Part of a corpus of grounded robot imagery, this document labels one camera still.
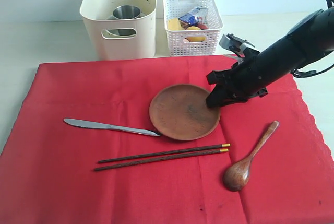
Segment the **wooden spoon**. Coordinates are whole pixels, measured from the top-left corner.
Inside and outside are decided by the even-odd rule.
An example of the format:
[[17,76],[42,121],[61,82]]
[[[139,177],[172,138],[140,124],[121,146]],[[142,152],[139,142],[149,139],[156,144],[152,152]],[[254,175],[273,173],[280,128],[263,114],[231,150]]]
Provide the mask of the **wooden spoon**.
[[224,172],[223,183],[228,190],[239,191],[248,183],[251,169],[251,162],[255,154],[269,139],[269,137],[276,130],[278,125],[279,125],[278,121],[273,121],[268,127],[267,131],[263,134],[262,138],[259,140],[257,145],[255,146],[253,151],[246,158],[230,166]]

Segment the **knife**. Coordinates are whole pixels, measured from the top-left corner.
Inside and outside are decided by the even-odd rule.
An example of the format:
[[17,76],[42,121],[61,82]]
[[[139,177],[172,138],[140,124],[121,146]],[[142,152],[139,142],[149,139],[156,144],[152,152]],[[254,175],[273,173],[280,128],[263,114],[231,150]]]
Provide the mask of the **knife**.
[[116,125],[105,124],[105,123],[94,122],[94,121],[84,121],[84,120],[64,118],[64,122],[72,126],[78,126],[78,127],[83,127],[83,128],[118,130],[118,131],[130,132],[130,133],[135,133],[135,134],[144,134],[144,135],[158,136],[158,137],[161,136],[158,132],[154,132],[150,130],[132,128],[132,127],[126,127],[126,126],[116,126]]

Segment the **white mesh basket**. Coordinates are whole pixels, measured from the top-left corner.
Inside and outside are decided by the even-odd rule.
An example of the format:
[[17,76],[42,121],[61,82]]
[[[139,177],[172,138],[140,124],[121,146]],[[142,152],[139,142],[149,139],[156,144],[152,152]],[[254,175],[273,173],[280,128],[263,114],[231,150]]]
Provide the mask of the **white mesh basket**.
[[[206,30],[180,30],[172,31],[168,29],[168,21],[189,12],[197,5],[208,8]],[[223,22],[220,18],[214,0],[163,0],[164,26],[167,32],[168,48],[171,56],[194,56],[211,55],[216,51],[219,42]],[[205,37],[203,42],[184,42],[187,37]]]

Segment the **spoon handle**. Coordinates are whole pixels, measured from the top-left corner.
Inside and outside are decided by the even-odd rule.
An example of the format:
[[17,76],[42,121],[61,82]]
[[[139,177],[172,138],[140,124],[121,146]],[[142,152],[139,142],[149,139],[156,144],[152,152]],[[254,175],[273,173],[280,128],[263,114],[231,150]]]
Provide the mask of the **spoon handle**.
[[262,138],[259,140],[259,142],[256,144],[254,150],[250,153],[250,157],[254,157],[254,155],[260,150],[260,148],[266,143],[266,141],[269,139],[269,137],[272,135],[272,133],[276,130],[279,123],[278,121],[273,121],[267,131],[263,134]]

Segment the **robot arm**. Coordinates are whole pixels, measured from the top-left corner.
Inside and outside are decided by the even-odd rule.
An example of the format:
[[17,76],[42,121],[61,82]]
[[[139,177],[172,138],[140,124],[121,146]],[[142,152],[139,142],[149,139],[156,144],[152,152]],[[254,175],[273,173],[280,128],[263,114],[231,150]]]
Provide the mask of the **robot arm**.
[[208,83],[216,84],[206,98],[207,106],[222,107],[254,96],[263,97],[268,94],[267,85],[288,73],[305,78],[333,68],[334,65],[318,73],[298,71],[334,51],[334,0],[326,1],[327,10],[308,15],[262,52],[233,34],[223,35],[220,46],[235,53],[238,61],[229,70],[207,75]]

